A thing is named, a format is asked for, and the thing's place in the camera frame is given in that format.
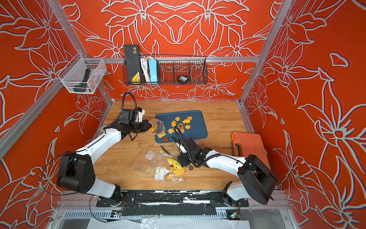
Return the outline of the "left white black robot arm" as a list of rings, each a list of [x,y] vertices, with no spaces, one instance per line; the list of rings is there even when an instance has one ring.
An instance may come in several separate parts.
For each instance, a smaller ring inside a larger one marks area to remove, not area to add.
[[[103,197],[114,205],[120,203],[120,186],[98,179],[93,166],[107,150],[125,137],[134,141],[138,134],[152,127],[147,119],[143,119],[144,114],[145,110],[137,106],[133,94],[125,92],[119,115],[104,128],[103,133],[75,152],[62,155],[57,186],[76,193]]]

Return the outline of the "yellow square cookie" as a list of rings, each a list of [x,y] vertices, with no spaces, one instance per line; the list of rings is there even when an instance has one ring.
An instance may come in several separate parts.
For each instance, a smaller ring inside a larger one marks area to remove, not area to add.
[[[162,138],[166,137],[166,133],[163,132],[163,133],[161,133],[161,134],[159,134],[157,136],[159,137],[159,139],[162,139]]]

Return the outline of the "brown star cookie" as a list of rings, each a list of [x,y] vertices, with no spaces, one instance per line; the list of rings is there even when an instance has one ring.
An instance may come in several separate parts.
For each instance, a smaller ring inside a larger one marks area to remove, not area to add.
[[[163,142],[163,143],[167,143],[167,142],[169,142],[169,137],[165,137],[165,136],[164,136],[164,137],[162,138],[162,142]]]

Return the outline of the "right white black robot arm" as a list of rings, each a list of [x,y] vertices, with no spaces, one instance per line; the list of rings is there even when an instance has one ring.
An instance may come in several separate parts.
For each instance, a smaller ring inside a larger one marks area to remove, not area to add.
[[[277,177],[271,171],[267,151],[259,134],[233,132],[231,140],[239,152],[229,156],[211,148],[201,148],[193,139],[185,139],[181,131],[173,128],[180,155],[177,161],[182,167],[219,169],[237,176],[238,182],[229,182],[223,190],[227,204],[251,198],[266,205],[272,199]]]

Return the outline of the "metal kitchen tongs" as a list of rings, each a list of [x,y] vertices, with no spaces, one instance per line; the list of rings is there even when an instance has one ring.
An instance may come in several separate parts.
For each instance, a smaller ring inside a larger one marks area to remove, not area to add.
[[[180,156],[175,156],[175,155],[169,153],[163,146],[161,146],[161,149],[163,150],[164,153],[166,153],[167,155],[171,156],[172,158],[174,158],[176,160],[181,159]]]

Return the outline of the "clear bag yellow dog print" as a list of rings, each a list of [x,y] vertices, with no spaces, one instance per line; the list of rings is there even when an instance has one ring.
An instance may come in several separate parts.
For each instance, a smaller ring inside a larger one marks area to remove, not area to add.
[[[152,134],[159,135],[159,134],[165,132],[165,126],[164,126],[163,121],[161,121],[157,118],[152,118],[149,121],[149,123],[152,125],[152,127],[155,128],[155,131],[151,132]]]

